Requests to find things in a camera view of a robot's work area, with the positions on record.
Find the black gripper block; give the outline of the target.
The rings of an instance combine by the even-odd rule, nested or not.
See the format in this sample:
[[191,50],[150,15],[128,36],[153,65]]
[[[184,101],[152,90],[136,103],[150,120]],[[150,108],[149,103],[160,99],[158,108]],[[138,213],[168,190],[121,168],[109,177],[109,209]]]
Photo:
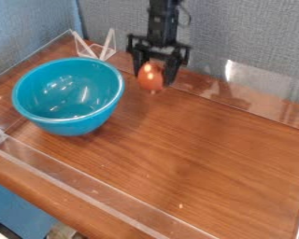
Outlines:
[[133,58],[134,76],[138,75],[141,66],[150,58],[165,60],[173,52],[180,54],[180,58],[177,56],[170,56],[165,61],[162,80],[164,85],[169,86],[174,81],[180,64],[188,64],[191,47],[178,42],[172,42],[169,45],[158,46],[157,44],[153,44],[144,35],[128,34],[125,51]]

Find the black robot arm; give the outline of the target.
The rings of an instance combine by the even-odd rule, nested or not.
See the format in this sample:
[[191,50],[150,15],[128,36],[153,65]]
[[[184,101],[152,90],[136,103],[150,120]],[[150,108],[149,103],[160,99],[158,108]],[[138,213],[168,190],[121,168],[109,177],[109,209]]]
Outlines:
[[132,56],[133,72],[150,58],[164,61],[162,85],[169,86],[177,70],[188,64],[191,47],[177,42],[178,9],[184,0],[149,0],[146,35],[126,36],[125,51]]

